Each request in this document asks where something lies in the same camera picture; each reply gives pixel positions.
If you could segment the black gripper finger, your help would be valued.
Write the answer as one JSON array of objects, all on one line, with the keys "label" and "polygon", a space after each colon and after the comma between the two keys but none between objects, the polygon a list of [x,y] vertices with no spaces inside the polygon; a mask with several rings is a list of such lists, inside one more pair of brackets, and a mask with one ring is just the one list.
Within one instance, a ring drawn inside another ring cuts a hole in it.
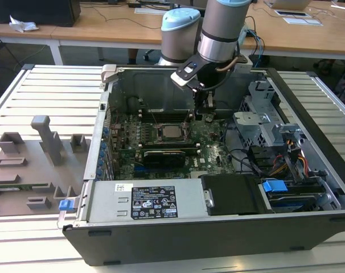
[{"label": "black gripper finger", "polygon": [[203,116],[204,91],[201,88],[194,89],[194,115],[196,121],[201,121]]},{"label": "black gripper finger", "polygon": [[212,93],[207,94],[207,98],[204,100],[204,108],[206,110],[215,110],[216,109],[216,103],[213,98]]}]

